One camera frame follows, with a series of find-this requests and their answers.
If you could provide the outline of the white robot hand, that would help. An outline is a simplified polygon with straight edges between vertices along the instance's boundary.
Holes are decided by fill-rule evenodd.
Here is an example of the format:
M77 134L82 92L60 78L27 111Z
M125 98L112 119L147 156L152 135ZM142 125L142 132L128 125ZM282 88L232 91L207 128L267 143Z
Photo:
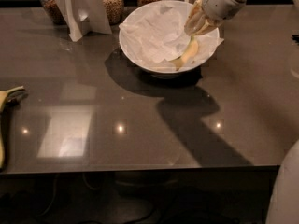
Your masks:
M243 6L244 0L196 0L184 25L187 35L205 35L231 19ZM210 19L204 19L204 12Z

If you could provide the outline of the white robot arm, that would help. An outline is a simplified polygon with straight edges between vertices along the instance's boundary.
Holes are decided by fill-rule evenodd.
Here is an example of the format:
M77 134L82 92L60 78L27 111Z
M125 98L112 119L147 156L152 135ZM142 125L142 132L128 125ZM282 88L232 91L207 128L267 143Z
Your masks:
M230 20L247 0L196 0L184 25L187 35L205 35ZM299 141L286 154L273 187L265 224L299 224Z

